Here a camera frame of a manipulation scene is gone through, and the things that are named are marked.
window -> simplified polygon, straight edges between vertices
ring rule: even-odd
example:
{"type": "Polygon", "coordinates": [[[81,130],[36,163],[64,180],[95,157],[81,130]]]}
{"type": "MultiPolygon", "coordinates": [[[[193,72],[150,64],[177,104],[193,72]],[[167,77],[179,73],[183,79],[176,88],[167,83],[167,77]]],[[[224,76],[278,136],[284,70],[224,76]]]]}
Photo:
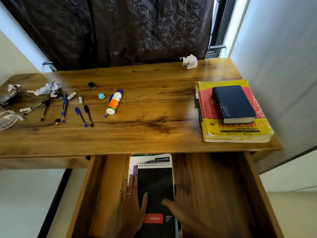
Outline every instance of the window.
{"type": "Polygon", "coordinates": [[[209,39],[209,47],[206,58],[217,58],[220,54],[220,48],[211,48],[223,45],[232,10],[236,0],[214,0],[214,9],[212,13],[212,27],[209,39]]]}

open drawer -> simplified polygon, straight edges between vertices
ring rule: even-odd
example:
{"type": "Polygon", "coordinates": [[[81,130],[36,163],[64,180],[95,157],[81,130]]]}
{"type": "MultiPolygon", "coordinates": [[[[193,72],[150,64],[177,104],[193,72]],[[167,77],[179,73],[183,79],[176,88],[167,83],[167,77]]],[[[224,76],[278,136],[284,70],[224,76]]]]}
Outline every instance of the open drawer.
{"type": "MultiPolygon", "coordinates": [[[[129,157],[91,157],[68,238],[115,236],[129,157]]],[[[190,188],[196,215],[220,236],[283,238],[249,152],[173,154],[172,160],[175,183],[190,188]]]]}

pen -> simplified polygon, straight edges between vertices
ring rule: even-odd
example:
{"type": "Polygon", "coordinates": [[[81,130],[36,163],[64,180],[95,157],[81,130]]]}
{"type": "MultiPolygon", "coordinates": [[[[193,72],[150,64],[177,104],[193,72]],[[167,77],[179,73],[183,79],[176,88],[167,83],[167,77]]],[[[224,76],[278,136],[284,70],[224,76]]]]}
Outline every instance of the pen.
{"type": "Polygon", "coordinates": [[[88,114],[89,117],[89,122],[90,122],[90,126],[93,127],[93,121],[91,120],[91,116],[90,116],[90,112],[89,112],[89,108],[87,105],[84,106],[84,110],[85,112],[88,114]]]}
{"type": "Polygon", "coordinates": [[[64,109],[65,109],[65,99],[67,99],[67,94],[64,94],[64,102],[63,102],[63,107],[61,108],[61,115],[64,115],[64,109]]]}
{"type": "Polygon", "coordinates": [[[65,115],[66,115],[66,107],[67,107],[67,104],[68,104],[68,99],[67,98],[65,98],[65,96],[64,96],[64,101],[63,101],[63,105],[64,105],[64,110],[63,110],[63,119],[62,119],[62,123],[65,123],[65,115]]]}
{"type": "Polygon", "coordinates": [[[113,94],[110,96],[109,103],[110,103],[110,101],[112,100],[112,97],[113,97],[113,94]]]}
{"type": "Polygon", "coordinates": [[[41,117],[41,121],[44,121],[44,116],[45,116],[45,113],[46,113],[46,109],[50,105],[50,102],[51,102],[50,99],[45,102],[45,108],[44,108],[44,111],[43,111],[43,114],[42,114],[42,117],[41,117]]]}
{"type": "Polygon", "coordinates": [[[33,109],[37,108],[38,106],[40,106],[41,104],[45,103],[47,100],[50,100],[51,97],[45,99],[44,101],[42,101],[41,103],[39,103],[38,105],[34,106],[33,108],[31,108],[30,110],[26,111],[23,115],[27,115],[29,112],[31,112],[33,109]]]}
{"type": "Polygon", "coordinates": [[[80,116],[80,118],[81,118],[81,120],[82,120],[82,123],[84,124],[84,127],[87,128],[87,124],[86,124],[84,118],[83,118],[82,115],[81,115],[80,109],[79,109],[78,107],[76,107],[76,108],[75,108],[75,111],[76,111],[76,113],[80,116]]]}

leaf pattern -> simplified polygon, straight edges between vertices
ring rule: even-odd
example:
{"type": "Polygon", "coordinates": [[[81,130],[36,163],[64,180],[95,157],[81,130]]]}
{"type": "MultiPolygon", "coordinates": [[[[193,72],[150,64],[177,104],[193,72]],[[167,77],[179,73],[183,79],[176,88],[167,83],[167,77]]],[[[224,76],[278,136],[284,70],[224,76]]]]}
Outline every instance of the leaf pattern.
{"type": "Polygon", "coordinates": [[[1,0],[59,70],[176,61],[208,49],[214,0],[1,0]]]}

transparent plastic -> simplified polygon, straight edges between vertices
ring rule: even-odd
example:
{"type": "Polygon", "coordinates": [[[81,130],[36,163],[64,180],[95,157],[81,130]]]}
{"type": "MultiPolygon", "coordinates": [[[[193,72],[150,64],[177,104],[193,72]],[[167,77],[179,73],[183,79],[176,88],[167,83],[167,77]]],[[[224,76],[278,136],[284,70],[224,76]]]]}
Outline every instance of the transparent plastic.
{"type": "Polygon", "coordinates": [[[0,111],[0,131],[10,128],[18,120],[18,116],[11,110],[0,111]]]}

